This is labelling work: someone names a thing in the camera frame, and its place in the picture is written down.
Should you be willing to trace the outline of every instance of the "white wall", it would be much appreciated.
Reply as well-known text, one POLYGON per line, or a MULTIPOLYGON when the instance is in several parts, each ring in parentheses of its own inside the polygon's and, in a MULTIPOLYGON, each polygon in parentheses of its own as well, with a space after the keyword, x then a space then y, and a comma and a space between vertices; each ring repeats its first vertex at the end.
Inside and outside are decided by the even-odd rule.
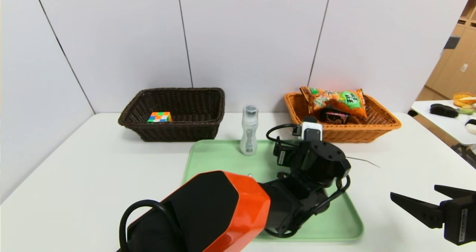
POLYGON ((218 86, 226 111, 285 111, 308 83, 327 0, 180 0, 194 86, 218 86))
POLYGON ((1 72, 3 201, 93 112, 38 0, 1 0, 1 72))
POLYGON ((41 0, 96 112, 142 89, 190 87, 179 0, 41 0))
POLYGON ((310 86, 363 88, 406 112, 467 0, 329 0, 310 86))

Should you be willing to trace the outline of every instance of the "snack bag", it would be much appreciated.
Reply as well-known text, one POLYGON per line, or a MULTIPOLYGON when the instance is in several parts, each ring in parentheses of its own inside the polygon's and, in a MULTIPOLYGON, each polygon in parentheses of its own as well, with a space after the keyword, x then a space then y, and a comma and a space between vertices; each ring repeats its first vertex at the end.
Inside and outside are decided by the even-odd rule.
POLYGON ((331 92, 301 86, 301 93, 309 103, 309 113, 314 113, 327 106, 333 106, 350 115, 367 117, 362 89, 331 92))

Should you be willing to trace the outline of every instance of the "black brush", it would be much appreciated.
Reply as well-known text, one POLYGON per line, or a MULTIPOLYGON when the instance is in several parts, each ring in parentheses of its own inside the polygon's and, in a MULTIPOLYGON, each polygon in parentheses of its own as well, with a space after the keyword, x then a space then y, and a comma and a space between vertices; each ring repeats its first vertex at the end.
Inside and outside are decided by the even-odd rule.
POLYGON ((430 113, 455 118, 458 117, 458 111, 455 108, 443 104, 435 103, 430 106, 430 113))

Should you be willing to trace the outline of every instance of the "white table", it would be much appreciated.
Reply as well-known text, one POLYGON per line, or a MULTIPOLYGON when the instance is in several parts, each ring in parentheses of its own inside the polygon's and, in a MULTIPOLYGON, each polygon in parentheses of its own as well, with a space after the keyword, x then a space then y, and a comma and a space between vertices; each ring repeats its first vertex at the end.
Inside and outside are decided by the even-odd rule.
POLYGON ((460 114, 456 118, 449 118, 432 114, 430 113, 430 106, 435 103, 459 108, 453 104, 453 101, 415 101, 412 109, 457 140, 460 145, 455 145, 453 149, 461 148, 462 156, 466 158, 466 148, 476 144, 476 135, 469 133, 464 125, 469 119, 476 119, 476 117, 460 114))
MULTIPOLYGON (((443 184, 476 191, 476 170, 406 114, 403 126, 369 144, 338 144, 352 157, 348 194, 365 232, 352 243, 252 242, 246 252, 476 251, 458 247, 394 204, 391 191, 438 204, 443 184)), ((192 143, 142 142, 117 124, 119 114, 88 120, 46 159, 1 205, 2 252, 115 251, 119 220, 141 199, 162 200, 180 186, 192 143)), ((288 114, 260 113, 257 137, 288 114)), ((226 113, 217 139, 241 137, 241 114, 226 113)), ((147 208, 134 212, 136 219, 147 208)))

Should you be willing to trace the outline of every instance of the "rubik's cube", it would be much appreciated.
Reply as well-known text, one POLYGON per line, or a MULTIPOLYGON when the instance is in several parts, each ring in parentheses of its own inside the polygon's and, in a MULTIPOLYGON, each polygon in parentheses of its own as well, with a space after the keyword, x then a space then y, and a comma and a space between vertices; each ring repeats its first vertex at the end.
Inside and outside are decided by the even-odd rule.
POLYGON ((150 114, 148 123, 157 123, 157 122, 171 122, 172 116, 170 116, 170 112, 153 112, 150 114))

